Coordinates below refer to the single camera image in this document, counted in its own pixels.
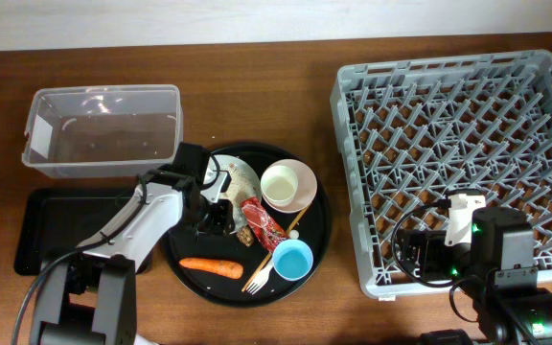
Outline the red snack wrapper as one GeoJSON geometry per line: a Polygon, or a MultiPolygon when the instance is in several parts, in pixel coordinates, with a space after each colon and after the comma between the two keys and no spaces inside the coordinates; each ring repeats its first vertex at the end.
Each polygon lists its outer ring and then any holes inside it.
{"type": "Polygon", "coordinates": [[[261,246],[272,253],[283,241],[288,239],[285,230],[261,205],[255,196],[241,203],[241,211],[261,246]]]}

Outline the pink bowl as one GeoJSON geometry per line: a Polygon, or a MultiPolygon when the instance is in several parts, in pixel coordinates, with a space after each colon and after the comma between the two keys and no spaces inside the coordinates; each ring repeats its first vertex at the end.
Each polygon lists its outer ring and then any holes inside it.
{"type": "Polygon", "coordinates": [[[262,196],[265,202],[273,209],[280,211],[282,213],[289,213],[289,214],[301,211],[305,207],[309,206],[312,203],[318,188],[316,177],[314,175],[314,172],[311,170],[311,168],[307,166],[305,163],[294,159],[279,160],[273,163],[272,165],[270,165],[268,168],[275,165],[287,166],[294,170],[294,172],[297,174],[298,181],[299,181],[297,193],[294,199],[292,200],[292,202],[288,206],[282,206],[282,207],[274,206],[269,201],[266,200],[266,198],[262,193],[262,196]]]}

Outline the blue cup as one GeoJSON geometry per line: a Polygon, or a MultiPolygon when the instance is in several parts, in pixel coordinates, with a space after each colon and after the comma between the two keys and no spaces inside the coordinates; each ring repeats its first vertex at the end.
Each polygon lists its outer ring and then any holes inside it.
{"type": "Polygon", "coordinates": [[[310,273],[313,266],[311,248],[303,241],[284,241],[286,244],[279,255],[274,257],[273,268],[287,281],[298,281],[310,273]]]}

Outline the cream cup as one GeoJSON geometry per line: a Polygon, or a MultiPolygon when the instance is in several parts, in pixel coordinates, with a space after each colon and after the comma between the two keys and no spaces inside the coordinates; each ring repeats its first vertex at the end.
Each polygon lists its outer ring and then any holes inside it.
{"type": "Polygon", "coordinates": [[[274,206],[288,206],[294,199],[299,181],[293,169],[275,165],[268,168],[261,178],[261,190],[274,206]]]}

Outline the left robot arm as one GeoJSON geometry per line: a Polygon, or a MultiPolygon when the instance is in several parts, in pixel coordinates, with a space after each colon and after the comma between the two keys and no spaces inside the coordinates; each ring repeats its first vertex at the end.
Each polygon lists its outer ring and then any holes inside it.
{"type": "Polygon", "coordinates": [[[206,148],[179,144],[170,164],[138,176],[127,204],[77,247],[46,259],[22,304],[34,305],[32,344],[144,344],[136,273],[171,230],[196,237],[234,228],[221,198],[230,176],[206,148]]]}

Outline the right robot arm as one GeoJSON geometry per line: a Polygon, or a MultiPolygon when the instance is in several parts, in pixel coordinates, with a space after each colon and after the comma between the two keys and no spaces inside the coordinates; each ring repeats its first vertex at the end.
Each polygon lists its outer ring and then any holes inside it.
{"type": "Polygon", "coordinates": [[[426,288],[461,290],[492,344],[552,344],[552,292],[538,286],[533,227],[475,189],[406,212],[390,240],[397,267],[426,288]]]}

